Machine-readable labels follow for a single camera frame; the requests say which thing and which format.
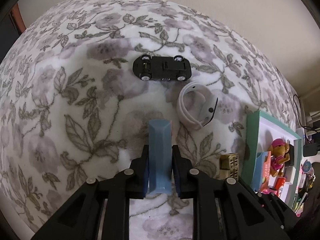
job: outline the toy car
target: toy car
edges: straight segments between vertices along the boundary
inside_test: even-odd
[[[186,81],[191,77],[190,62],[183,56],[151,57],[144,54],[133,62],[132,70],[144,81]]]

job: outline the smartwatch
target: smartwatch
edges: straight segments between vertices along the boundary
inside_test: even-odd
[[[203,104],[198,118],[194,118],[186,109],[183,96],[191,91],[198,92],[202,94],[205,98],[205,103]],[[180,122],[186,128],[192,130],[200,130],[202,127],[207,125],[213,119],[214,112],[216,111],[218,103],[218,98],[211,93],[211,91],[204,85],[198,82],[190,82],[182,88],[180,91],[178,101],[177,101],[177,113]]]

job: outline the light blue plastic block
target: light blue plastic block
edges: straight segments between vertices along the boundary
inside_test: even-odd
[[[149,194],[171,195],[172,143],[171,123],[149,121]]]
[[[257,153],[254,173],[251,182],[251,188],[253,191],[259,191],[262,186],[262,168],[266,157],[268,157],[268,152]]]

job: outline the floral pattern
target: floral pattern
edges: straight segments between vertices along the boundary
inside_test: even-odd
[[[194,132],[179,123],[185,83],[133,75],[144,53],[191,62],[191,81],[219,97],[209,125]],[[194,9],[164,0],[61,2],[0,64],[0,188],[37,231],[88,177],[129,167],[148,143],[151,119],[172,120],[182,155],[217,177],[220,154],[238,152],[242,164],[247,114],[264,110],[296,128],[293,93],[254,45]],[[196,94],[185,100],[195,111]],[[175,191],[132,200],[130,239],[190,239],[191,214],[192,200]]]

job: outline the toy figure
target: toy figure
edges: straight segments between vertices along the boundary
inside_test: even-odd
[[[290,160],[290,155],[286,154],[289,151],[289,144],[280,138],[275,139],[269,147],[269,151],[271,151],[272,155],[270,173],[272,177],[276,177],[284,163]]]

